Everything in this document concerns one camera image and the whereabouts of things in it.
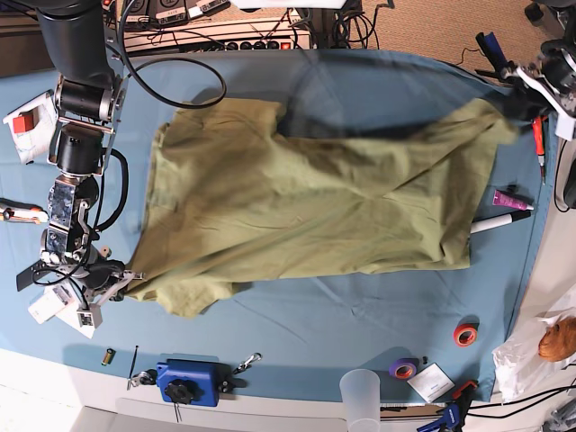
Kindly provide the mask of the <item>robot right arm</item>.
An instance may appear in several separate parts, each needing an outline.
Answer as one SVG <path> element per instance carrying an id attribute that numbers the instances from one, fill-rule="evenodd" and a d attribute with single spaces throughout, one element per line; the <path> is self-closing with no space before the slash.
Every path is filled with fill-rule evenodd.
<path id="1" fill-rule="evenodd" d="M 102 307 L 120 301 L 138 274 L 110 258 L 95 242 L 121 216 L 128 198 L 129 166 L 113 148 L 126 83 L 107 54 L 115 38 L 105 30 L 98 1 L 32 4 L 53 65 L 57 123 L 48 161 L 59 171 L 48 199 L 40 263 L 31 282 L 44 288 L 29 308 L 37 322 L 52 318 L 90 338 Z"/>

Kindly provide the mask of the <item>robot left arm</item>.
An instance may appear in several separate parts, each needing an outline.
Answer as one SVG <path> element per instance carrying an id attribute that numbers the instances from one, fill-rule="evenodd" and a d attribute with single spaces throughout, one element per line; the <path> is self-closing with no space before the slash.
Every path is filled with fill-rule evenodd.
<path id="1" fill-rule="evenodd" d="M 526 65 L 509 62 L 499 77 L 526 95 L 540 112 L 556 113 L 555 135 L 575 139 L 575 3 L 532 1 L 525 16 L 533 26 L 549 12 L 562 28 L 562 36 L 544 41 L 535 61 Z"/>

